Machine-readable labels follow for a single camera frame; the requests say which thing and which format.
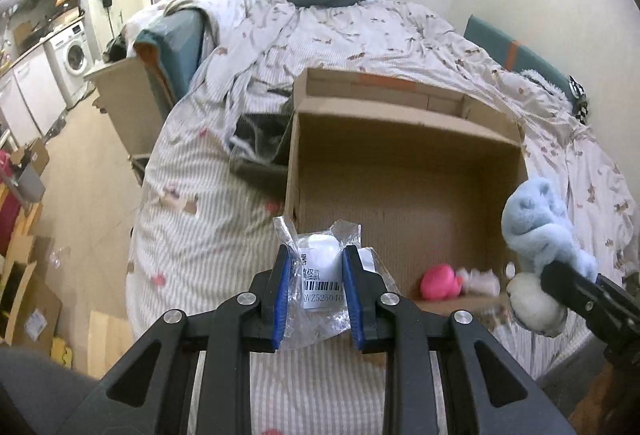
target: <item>bed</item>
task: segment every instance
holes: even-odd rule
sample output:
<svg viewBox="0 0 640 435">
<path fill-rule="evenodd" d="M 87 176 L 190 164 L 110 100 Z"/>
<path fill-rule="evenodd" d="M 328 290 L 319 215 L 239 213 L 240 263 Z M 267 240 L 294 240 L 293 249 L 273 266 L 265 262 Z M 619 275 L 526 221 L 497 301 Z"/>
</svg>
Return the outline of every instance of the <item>bed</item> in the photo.
<svg viewBox="0 0 640 435">
<path fill-rule="evenodd" d="M 389 0 L 341 8 L 296 8 L 286 0 L 180 5 L 204 11 L 213 46 L 168 116 L 146 168 L 127 275 L 136 337 L 165 310 L 213 309 L 270 268 L 278 248 L 271 219 L 282 203 L 229 173 L 231 138 L 241 113 L 278 113 L 306 67 L 427 82 L 513 111 L 524 130 L 529 175 L 555 183 L 577 240 L 598 258 L 600 271 L 620 283 L 638 270 L 636 204 L 591 129 L 556 96 L 506 71 L 426 7 Z M 501 313 L 490 326 L 533 378 L 591 339 L 573 314 L 555 339 L 533 335 Z M 254 433 L 382 430 L 384 370 L 363 360 L 348 334 L 298 351 L 252 355 Z M 196 400 L 193 406 L 192 420 Z"/>
</svg>

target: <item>barcode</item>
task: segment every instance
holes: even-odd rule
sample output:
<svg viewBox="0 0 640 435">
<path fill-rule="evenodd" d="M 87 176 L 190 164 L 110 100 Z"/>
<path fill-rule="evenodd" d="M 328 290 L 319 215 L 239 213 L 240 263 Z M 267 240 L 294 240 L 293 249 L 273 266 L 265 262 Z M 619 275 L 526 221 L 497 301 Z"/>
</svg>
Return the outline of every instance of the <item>barcode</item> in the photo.
<svg viewBox="0 0 640 435">
<path fill-rule="evenodd" d="M 305 290 L 340 290 L 337 281 L 305 281 Z"/>
</svg>

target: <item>white cabinet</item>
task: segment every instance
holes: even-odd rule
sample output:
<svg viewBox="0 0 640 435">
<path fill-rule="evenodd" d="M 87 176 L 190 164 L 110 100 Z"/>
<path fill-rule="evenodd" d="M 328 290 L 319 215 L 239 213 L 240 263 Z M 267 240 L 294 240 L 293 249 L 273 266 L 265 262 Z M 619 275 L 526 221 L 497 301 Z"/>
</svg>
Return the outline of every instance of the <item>white cabinet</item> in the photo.
<svg viewBox="0 0 640 435">
<path fill-rule="evenodd" d="M 28 144 L 40 136 L 22 99 L 12 70 L 0 78 L 0 122 L 11 130 L 18 146 Z"/>
<path fill-rule="evenodd" d="M 14 65 L 15 77 L 33 120 L 46 135 L 65 110 L 66 103 L 53 77 L 44 48 L 38 46 Z"/>
</svg>

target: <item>metal screw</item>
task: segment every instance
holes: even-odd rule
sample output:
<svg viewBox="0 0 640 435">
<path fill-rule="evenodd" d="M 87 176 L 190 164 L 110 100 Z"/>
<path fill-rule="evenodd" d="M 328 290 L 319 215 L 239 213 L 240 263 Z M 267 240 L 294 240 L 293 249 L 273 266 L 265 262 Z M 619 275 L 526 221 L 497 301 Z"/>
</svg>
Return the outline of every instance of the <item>metal screw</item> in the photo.
<svg viewBox="0 0 640 435">
<path fill-rule="evenodd" d="M 239 294 L 238 303 L 241 305 L 253 305 L 255 303 L 255 294 L 253 292 Z"/>
<path fill-rule="evenodd" d="M 398 305 L 400 303 L 400 297 L 398 294 L 393 294 L 392 292 L 385 292 L 380 296 L 380 301 L 385 305 Z"/>
<path fill-rule="evenodd" d="M 167 310 L 167 312 L 164 313 L 164 316 L 162 316 L 162 319 L 165 323 L 177 323 L 182 319 L 182 312 L 176 309 Z"/>
<path fill-rule="evenodd" d="M 467 312 L 466 310 L 458 310 L 455 314 L 453 314 L 453 319 L 455 319 L 458 323 L 462 323 L 463 325 L 468 325 L 473 321 L 474 317 L 471 315 L 471 312 Z"/>
</svg>

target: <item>blue plush toy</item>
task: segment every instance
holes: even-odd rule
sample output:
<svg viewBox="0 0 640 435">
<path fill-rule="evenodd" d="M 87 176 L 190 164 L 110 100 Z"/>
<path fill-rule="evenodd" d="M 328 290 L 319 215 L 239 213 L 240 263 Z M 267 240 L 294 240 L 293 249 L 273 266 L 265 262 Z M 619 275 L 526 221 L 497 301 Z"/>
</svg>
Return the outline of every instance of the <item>blue plush toy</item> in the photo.
<svg viewBox="0 0 640 435">
<path fill-rule="evenodd" d="M 502 235 L 520 255 L 530 272 L 516 275 L 507 285 L 513 316 L 532 332 L 555 337 L 564 330 L 567 310 L 540 287 L 540 274 L 554 260 L 569 264 L 579 274 L 595 281 L 598 262 L 579 249 L 572 234 L 564 202 L 543 178 L 523 182 L 502 212 Z"/>
</svg>

